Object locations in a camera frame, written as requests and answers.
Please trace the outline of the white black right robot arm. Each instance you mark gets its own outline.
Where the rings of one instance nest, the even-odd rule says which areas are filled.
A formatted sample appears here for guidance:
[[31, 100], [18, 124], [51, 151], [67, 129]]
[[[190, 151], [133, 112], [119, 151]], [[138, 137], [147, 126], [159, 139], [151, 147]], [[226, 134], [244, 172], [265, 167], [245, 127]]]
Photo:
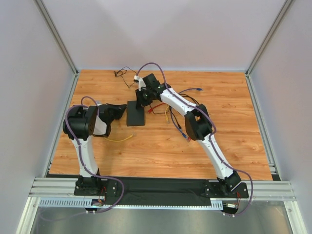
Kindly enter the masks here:
[[240, 184], [241, 178], [216, 142], [213, 124], [206, 107], [188, 101], [169, 85], [161, 84], [154, 74], [143, 78], [135, 75], [134, 81], [138, 84], [136, 90], [138, 105], [148, 106], [154, 100], [159, 100], [184, 116], [188, 137], [203, 148], [213, 164], [219, 183], [226, 191], [234, 190]]

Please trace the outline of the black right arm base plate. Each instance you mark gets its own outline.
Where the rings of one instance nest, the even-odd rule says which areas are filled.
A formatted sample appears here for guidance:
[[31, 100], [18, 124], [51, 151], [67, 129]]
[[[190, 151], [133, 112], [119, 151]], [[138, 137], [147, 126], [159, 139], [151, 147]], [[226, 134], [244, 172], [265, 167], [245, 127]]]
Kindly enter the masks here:
[[246, 183], [240, 182], [236, 187], [227, 188], [219, 181], [204, 182], [204, 194], [208, 198], [249, 198]]

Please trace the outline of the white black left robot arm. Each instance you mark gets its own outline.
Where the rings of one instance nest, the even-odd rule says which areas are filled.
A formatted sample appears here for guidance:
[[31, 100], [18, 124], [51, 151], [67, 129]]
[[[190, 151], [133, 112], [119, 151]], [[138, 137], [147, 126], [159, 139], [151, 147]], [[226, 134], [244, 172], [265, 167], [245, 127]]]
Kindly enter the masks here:
[[89, 107], [74, 105], [65, 114], [63, 132], [74, 145], [81, 177], [102, 178], [95, 160], [92, 139], [108, 137], [112, 122], [121, 119], [126, 108], [126, 104], [100, 104]]

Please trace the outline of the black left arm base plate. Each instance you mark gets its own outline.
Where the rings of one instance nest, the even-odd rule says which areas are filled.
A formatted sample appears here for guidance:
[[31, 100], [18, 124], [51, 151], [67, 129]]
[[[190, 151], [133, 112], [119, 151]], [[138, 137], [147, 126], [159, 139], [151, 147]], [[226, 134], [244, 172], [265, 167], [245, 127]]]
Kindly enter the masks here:
[[79, 177], [75, 183], [76, 196], [117, 196], [120, 189], [119, 182], [112, 179], [97, 177]]

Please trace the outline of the black TP-Link network switch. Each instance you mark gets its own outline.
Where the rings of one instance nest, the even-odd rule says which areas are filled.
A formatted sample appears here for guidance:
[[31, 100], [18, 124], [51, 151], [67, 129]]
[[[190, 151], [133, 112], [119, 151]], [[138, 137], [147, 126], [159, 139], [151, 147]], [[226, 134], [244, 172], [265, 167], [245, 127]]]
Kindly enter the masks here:
[[129, 126], [144, 126], [145, 125], [145, 111], [144, 107], [137, 107], [135, 100], [127, 102], [127, 118], [126, 125]]

